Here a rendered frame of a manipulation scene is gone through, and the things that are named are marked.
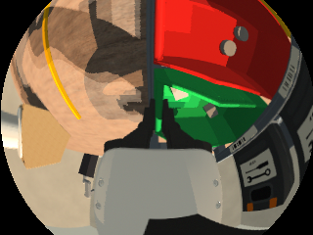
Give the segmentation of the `yellow bar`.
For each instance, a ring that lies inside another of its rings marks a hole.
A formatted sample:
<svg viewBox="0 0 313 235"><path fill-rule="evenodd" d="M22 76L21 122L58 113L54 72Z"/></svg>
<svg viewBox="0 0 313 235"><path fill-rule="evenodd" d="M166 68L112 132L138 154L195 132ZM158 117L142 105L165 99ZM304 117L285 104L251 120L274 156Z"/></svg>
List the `yellow bar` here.
<svg viewBox="0 0 313 235"><path fill-rule="evenodd" d="M50 2L51 3L51 2ZM72 104L71 100L69 99L66 91L64 90L61 81L58 77L58 74L56 72L51 52L50 52L50 47L49 47L49 41L48 41L48 13L49 13L49 8L50 8L50 3L45 7L44 10L44 15L43 15L43 25L42 25L42 35L43 35L43 45L44 45L44 51L47 59L47 63L50 69L50 72L55 80L55 83L61 92L63 98L65 99L67 105L71 109L71 111L74 113L74 115L77 117L77 119L81 119L81 115L78 113L74 105Z"/></svg>

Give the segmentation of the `green bin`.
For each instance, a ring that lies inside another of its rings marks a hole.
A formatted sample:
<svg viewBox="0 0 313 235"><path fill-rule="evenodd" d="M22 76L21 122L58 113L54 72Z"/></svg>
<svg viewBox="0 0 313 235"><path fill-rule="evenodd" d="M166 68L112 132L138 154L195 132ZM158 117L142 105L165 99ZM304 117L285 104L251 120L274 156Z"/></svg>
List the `green bin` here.
<svg viewBox="0 0 313 235"><path fill-rule="evenodd" d="M170 87L188 93L189 97L175 101ZM181 129L194 139L211 143L212 147L236 141L268 106L256 94L175 69L154 69L154 99L156 135L166 140L160 128L163 99L168 99ZM203 107L208 103L215 106L218 116L207 115Z"/></svg>

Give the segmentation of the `red open bin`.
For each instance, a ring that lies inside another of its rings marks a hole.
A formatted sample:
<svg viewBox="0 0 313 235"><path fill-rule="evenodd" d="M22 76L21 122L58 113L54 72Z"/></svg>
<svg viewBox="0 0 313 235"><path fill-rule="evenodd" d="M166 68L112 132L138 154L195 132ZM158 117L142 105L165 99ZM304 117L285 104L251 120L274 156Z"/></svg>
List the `red open bin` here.
<svg viewBox="0 0 313 235"><path fill-rule="evenodd" d="M236 38L236 26L246 28L247 41ZM236 44L234 56L221 52L226 39ZM290 50L285 31L260 0L155 0L156 65L272 100Z"/></svg>

